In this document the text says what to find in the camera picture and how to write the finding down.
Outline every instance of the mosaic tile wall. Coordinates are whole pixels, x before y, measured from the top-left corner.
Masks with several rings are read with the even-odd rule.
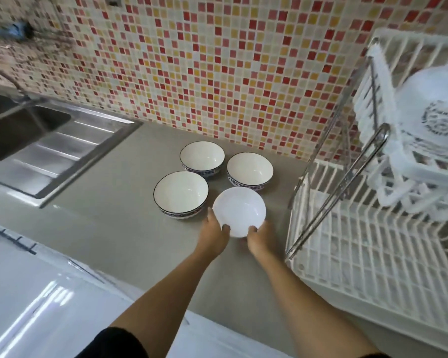
[[[121,1],[56,0],[72,51],[0,66],[32,91],[303,159],[375,28],[448,35],[448,0]],[[59,27],[42,4],[27,17]],[[0,0],[0,21],[30,5]]]

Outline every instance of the white bowl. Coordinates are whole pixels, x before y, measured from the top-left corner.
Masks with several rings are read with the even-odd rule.
[[[209,186],[200,175],[178,171],[163,177],[154,188],[154,202],[166,215],[183,219],[194,216],[204,206]]]
[[[238,153],[227,162],[227,175],[232,184],[255,191],[263,189],[273,174],[272,164],[257,153]]]
[[[214,214],[222,225],[231,227],[231,237],[245,237],[249,226],[259,228],[266,219],[266,204],[255,191],[246,187],[232,187],[219,196],[213,204]]]
[[[224,150],[215,143],[198,141],[185,146],[179,154],[182,166],[203,177],[215,175],[224,162]]]

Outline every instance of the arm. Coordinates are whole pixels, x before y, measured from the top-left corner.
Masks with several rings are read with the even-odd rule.
[[[211,208],[203,221],[197,247],[163,280],[149,289],[110,326],[123,328],[141,342],[150,358],[164,358],[204,271],[229,241]]]
[[[267,273],[299,357],[358,358],[379,352],[341,312],[305,285],[279,258],[269,222],[249,227],[247,244]]]

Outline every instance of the white dish rack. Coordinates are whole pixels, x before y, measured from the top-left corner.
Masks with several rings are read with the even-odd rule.
[[[425,43],[433,37],[411,32],[379,29],[375,35],[369,57],[343,91],[294,189],[286,257],[334,306],[448,351],[448,186],[397,173],[390,153],[403,141],[401,148],[419,148],[420,155],[414,150],[405,157],[419,168],[438,174],[448,171],[448,164],[432,162],[421,140],[402,137],[405,132],[397,131],[390,117],[394,100],[384,102],[385,90],[394,95],[412,73],[409,64],[448,62],[448,38],[436,37],[440,44],[430,47]],[[385,61],[386,72],[376,68],[374,45],[384,51],[381,58],[396,57]],[[349,143],[354,136],[346,124],[352,118],[343,113],[353,108],[364,143],[354,159]],[[317,160],[338,122],[345,161]]]
[[[360,140],[371,138],[375,115],[392,129],[384,155],[367,167],[368,183],[384,206],[400,201],[409,213],[424,211],[433,220],[448,221],[448,148],[402,129],[399,120],[405,116],[395,98],[416,70],[448,64],[448,37],[377,29],[367,56],[371,62],[353,98]]]
[[[313,163],[293,201],[287,249],[343,174]],[[448,351],[448,224],[381,206],[367,181],[360,174],[289,264],[337,308]]]

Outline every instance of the electrical outlet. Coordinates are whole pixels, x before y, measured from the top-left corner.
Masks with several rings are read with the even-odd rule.
[[[121,7],[121,0],[105,0],[108,6],[117,6]]]

